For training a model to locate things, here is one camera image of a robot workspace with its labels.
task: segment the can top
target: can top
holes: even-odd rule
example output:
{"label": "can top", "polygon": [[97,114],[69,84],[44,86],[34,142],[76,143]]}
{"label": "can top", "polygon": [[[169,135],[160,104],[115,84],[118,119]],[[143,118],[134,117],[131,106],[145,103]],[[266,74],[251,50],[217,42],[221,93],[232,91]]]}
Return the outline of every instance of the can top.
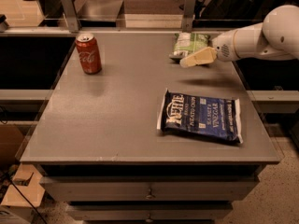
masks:
{"label": "can top", "polygon": [[76,40],[79,42],[89,42],[93,40],[94,35],[93,34],[79,34],[77,35]]}

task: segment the gray tabletop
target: gray tabletop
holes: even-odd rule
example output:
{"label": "gray tabletop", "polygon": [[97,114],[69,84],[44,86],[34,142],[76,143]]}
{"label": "gray tabletop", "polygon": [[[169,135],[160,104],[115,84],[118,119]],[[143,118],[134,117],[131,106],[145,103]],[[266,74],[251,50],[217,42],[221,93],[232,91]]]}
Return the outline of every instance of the gray tabletop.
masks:
{"label": "gray tabletop", "polygon": [[[24,163],[276,163],[278,154],[232,63],[184,69],[172,33],[94,33],[103,70],[83,73],[74,50],[25,149]],[[243,144],[156,131],[165,89],[239,98]]]}

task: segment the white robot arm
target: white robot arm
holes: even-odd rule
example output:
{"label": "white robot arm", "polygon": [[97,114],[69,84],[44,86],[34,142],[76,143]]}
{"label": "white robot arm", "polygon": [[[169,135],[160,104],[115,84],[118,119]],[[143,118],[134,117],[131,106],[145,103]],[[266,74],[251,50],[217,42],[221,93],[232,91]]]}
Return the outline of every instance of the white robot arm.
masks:
{"label": "white robot arm", "polygon": [[212,40],[212,48],[198,50],[180,64],[189,67],[216,58],[231,62],[249,57],[276,61],[299,59],[299,7],[277,7],[262,23],[225,32]]}

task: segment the black cable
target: black cable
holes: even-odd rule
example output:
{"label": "black cable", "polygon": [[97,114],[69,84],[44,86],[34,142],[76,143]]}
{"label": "black cable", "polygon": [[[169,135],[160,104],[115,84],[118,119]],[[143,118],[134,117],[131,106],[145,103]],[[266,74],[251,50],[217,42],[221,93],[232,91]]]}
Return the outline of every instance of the black cable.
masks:
{"label": "black cable", "polygon": [[3,117],[0,116],[0,122],[2,122],[3,124],[7,124],[8,123],[7,110],[1,105],[0,105],[0,109],[1,109],[1,113],[3,113]]}
{"label": "black cable", "polygon": [[36,211],[36,213],[38,214],[38,216],[43,220],[43,222],[45,224],[47,224],[47,221],[41,216],[41,214],[38,212],[37,208],[33,206],[33,204],[21,193],[21,191],[18,189],[18,187],[13,183],[13,181],[10,178],[10,175],[8,174],[8,172],[3,172],[2,169],[0,169],[0,171],[6,175],[8,181],[10,182],[10,184],[19,192],[19,194],[23,197],[24,200],[26,200],[26,202],[28,202],[32,208],[34,208],[34,210]]}

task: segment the red can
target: red can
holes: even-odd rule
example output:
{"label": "red can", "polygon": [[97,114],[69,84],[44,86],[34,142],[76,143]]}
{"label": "red can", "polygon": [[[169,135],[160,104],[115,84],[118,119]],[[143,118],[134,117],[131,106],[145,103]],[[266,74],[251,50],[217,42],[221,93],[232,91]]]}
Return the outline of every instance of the red can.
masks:
{"label": "red can", "polygon": [[76,46],[82,69],[86,74],[96,74],[102,70],[101,57],[93,34],[80,34]]}

